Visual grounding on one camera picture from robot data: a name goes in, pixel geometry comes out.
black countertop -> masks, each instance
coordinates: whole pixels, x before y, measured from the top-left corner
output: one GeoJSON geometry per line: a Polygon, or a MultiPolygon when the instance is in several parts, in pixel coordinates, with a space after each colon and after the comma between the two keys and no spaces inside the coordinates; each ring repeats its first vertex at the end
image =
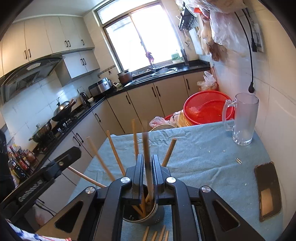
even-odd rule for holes
{"type": "Polygon", "coordinates": [[[148,80],[143,80],[139,83],[135,83],[126,87],[120,87],[120,88],[113,88],[106,95],[100,95],[95,97],[94,102],[87,104],[85,106],[79,106],[74,111],[77,111],[79,113],[79,116],[73,121],[69,126],[68,130],[64,132],[63,135],[60,135],[54,140],[54,143],[50,146],[50,148],[45,153],[38,153],[36,149],[33,150],[33,152],[36,154],[36,157],[39,160],[39,164],[36,166],[34,172],[39,170],[45,163],[45,161],[48,159],[48,157],[53,153],[53,151],[57,148],[57,146],[62,142],[62,140],[74,129],[75,126],[77,126],[84,117],[86,117],[94,108],[96,108],[100,103],[102,103],[104,100],[120,94],[122,92],[125,92],[127,90],[131,90],[146,84],[150,84],[156,81],[164,80],[167,78],[180,76],[184,74],[194,73],[194,72],[200,72],[200,71],[206,71],[210,70],[210,64],[208,62],[202,61],[202,60],[194,60],[189,62],[189,66],[185,66],[184,63],[177,64],[175,66],[170,66],[170,68],[177,67],[178,70],[173,73],[168,73],[161,76],[155,76],[153,78],[149,78],[148,80]]]}

window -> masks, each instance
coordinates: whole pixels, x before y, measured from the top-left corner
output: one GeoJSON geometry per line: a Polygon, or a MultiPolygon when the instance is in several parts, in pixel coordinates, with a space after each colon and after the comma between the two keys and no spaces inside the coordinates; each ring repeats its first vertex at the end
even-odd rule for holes
{"type": "Polygon", "coordinates": [[[150,1],[115,0],[98,10],[122,71],[150,66],[146,52],[151,52],[153,64],[159,65],[172,63],[172,54],[176,52],[182,56],[175,31],[162,5],[159,2],[147,2],[150,1]]]}

ceiling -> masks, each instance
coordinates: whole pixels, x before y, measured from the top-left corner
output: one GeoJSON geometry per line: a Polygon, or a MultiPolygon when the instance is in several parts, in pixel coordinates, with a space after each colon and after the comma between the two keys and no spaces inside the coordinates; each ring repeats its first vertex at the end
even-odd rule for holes
{"type": "Polygon", "coordinates": [[[84,16],[102,0],[34,0],[16,20],[44,14],[84,16]]]}

glass mug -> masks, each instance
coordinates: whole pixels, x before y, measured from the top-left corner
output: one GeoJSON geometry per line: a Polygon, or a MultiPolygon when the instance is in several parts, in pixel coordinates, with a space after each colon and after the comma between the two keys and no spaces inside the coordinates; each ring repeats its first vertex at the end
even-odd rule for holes
{"type": "Polygon", "coordinates": [[[240,146],[249,145],[253,138],[259,99],[249,93],[239,93],[235,100],[226,100],[222,111],[222,122],[227,131],[232,131],[232,139],[240,146]],[[226,122],[226,110],[235,108],[234,126],[226,122]]]}

phone screen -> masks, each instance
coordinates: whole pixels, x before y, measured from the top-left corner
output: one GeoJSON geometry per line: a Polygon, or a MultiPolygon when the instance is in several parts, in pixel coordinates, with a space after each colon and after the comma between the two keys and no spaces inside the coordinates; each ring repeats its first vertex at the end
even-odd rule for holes
{"type": "Polygon", "coordinates": [[[281,211],[281,192],[274,163],[270,162],[255,167],[259,192],[259,220],[271,218],[281,211]]]}

